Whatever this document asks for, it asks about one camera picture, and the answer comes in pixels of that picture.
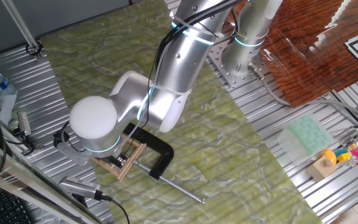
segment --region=metal bracket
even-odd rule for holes
[[[351,144],[356,143],[356,140],[352,136],[348,136],[342,140],[340,140],[341,146],[348,147]]]
[[[221,42],[220,44],[217,44],[211,48],[211,51],[209,52],[208,56],[211,58],[211,61],[215,64],[216,68],[222,73],[222,77],[227,81],[227,83],[232,88],[237,88],[255,78],[255,75],[253,72],[247,72],[243,74],[230,74],[228,70],[224,68],[224,65],[222,63],[222,53],[224,49],[226,48],[226,45],[229,41]],[[259,60],[257,63],[255,63],[255,66],[259,68],[259,71],[262,74],[266,74],[270,72],[268,66],[266,65],[263,55],[259,53]]]

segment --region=green marble surface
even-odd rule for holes
[[[42,38],[69,107],[85,96],[108,96],[128,70],[148,74],[170,28],[168,14],[162,0],[148,0]],[[174,148],[164,176],[206,203],[136,166],[120,183],[93,164],[131,223],[321,223],[207,64],[174,129],[148,130]],[[152,167],[157,156],[146,149],[139,161]],[[126,223],[108,204],[115,221]]]

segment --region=mounting plate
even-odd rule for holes
[[[221,42],[220,44],[216,44],[212,46],[211,51],[209,52],[209,57],[211,58],[211,61],[215,64],[216,68],[222,73],[222,77],[227,81],[227,83],[232,88],[237,88],[248,81],[251,81],[255,79],[256,77],[252,72],[247,73],[236,73],[236,74],[230,74],[228,70],[224,68],[224,65],[222,63],[222,53],[223,50],[226,48],[226,45],[229,41]],[[267,74],[270,72],[268,66],[266,65],[263,57],[261,57],[261,53],[259,53],[259,60],[256,63],[256,66],[259,68],[259,70],[263,74]]]

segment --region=silver rod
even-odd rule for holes
[[[21,17],[15,4],[12,2],[12,0],[1,0],[1,1],[4,4],[4,6],[6,7],[6,10],[11,15],[13,21],[16,23],[20,32],[22,32],[22,35],[25,38],[25,41],[27,41],[27,43],[29,44],[30,48],[37,50],[38,44],[35,41],[34,37],[32,37],[29,28],[27,28],[27,26],[26,26],[25,22],[23,21],[23,18]]]
[[[147,166],[141,164],[140,162],[138,162],[137,160],[134,161],[134,164],[138,165],[140,168],[142,168],[143,170],[146,170],[147,172],[150,172],[151,169],[148,168]],[[197,196],[195,196],[194,194],[192,194],[191,192],[189,192],[188,190],[184,189],[183,187],[180,187],[179,185],[175,184],[174,182],[172,182],[171,180],[168,180],[166,177],[164,176],[160,176],[160,180],[165,181],[167,184],[173,186],[174,188],[180,190],[181,192],[189,195],[190,197],[194,198],[197,202],[204,204],[205,203],[205,199],[204,198],[199,198]]]

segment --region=wooden board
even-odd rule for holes
[[[358,81],[358,59],[344,44],[357,35],[358,0],[283,0],[262,52],[292,107]]]

